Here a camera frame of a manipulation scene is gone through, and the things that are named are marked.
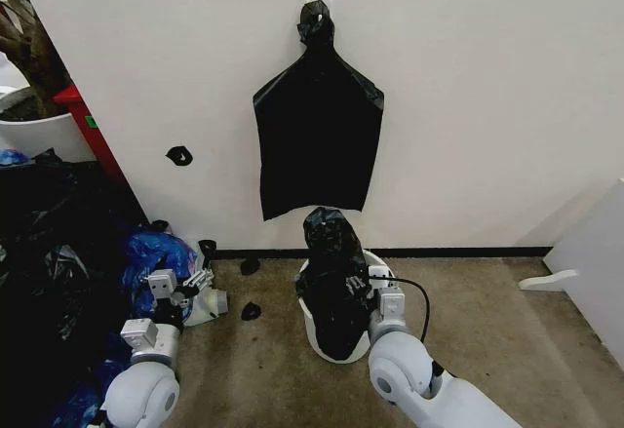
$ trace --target blue plastic bag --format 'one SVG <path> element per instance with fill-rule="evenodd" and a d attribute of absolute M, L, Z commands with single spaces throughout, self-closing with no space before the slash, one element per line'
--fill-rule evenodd
<path fill-rule="evenodd" d="M 174 269 L 179 282 L 195 272 L 197 254 L 186 243 L 168 233 L 140 231 L 130 237 L 126 246 L 129 265 L 122 277 L 122 287 L 130 292 L 131 309 L 135 318 L 150 318 L 154 300 L 143 282 L 157 268 Z M 186 319 L 190 306 L 184 308 Z"/>
<path fill-rule="evenodd" d="M 0 150 L 0 165 L 19 165 L 27 161 L 28 157 L 15 148 Z"/>

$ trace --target black garbage bag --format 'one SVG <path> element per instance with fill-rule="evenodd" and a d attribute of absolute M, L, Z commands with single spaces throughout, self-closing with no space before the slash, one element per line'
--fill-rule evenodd
<path fill-rule="evenodd" d="M 93 378 L 128 315 L 123 244 L 142 213 L 98 163 L 53 150 L 0 167 L 0 186 L 0 413 L 42 426 L 77 380 Z"/>
<path fill-rule="evenodd" d="M 305 219 L 303 230 L 310 259 L 295 279 L 296 292 L 312 313 L 321 350 L 346 360 L 367 331 L 373 309 L 360 240 L 340 211 L 324 207 Z"/>
<path fill-rule="evenodd" d="M 383 92 L 333 48 L 323 1 L 298 25 L 307 49 L 253 96 L 264 219 L 309 205 L 361 210 L 377 152 Z"/>

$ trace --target gray carpet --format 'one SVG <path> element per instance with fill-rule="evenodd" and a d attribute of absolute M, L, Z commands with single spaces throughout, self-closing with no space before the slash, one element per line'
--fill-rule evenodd
<path fill-rule="evenodd" d="M 262 260 L 250 277 L 237 260 L 214 265 L 226 317 L 188 329 L 177 368 L 173 427 L 412 427 L 379 399 L 366 358 L 333 365 L 309 346 L 295 299 L 301 260 Z M 520 292 L 547 273 L 538 259 L 387 259 L 429 291 L 427 347 L 525 428 L 624 426 L 624 375 L 563 293 Z M 420 334 L 422 298 L 405 285 L 408 324 Z M 248 301 L 262 307 L 243 322 Z"/>

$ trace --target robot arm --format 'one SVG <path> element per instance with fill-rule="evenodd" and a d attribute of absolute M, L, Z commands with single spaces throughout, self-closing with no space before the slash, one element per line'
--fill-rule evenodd
<path fill-rule="evenodd" d="M 370 382 L 377 393 L 418 428 L 521 428 L 477 387 L 429 356 L 408 332 L 403 292 L 392 279 L 383 282 L 369 328 Z"/>

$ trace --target baseboard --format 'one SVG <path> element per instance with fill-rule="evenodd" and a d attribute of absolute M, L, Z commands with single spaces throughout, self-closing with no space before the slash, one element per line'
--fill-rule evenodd
<path fill-rule="evenodd" d="M 372 248 L 379 257 L 543 257 L 550 247 L 532 248 Z M 216 259 L 308 257 L 309 250 L 217 250 Z"/>

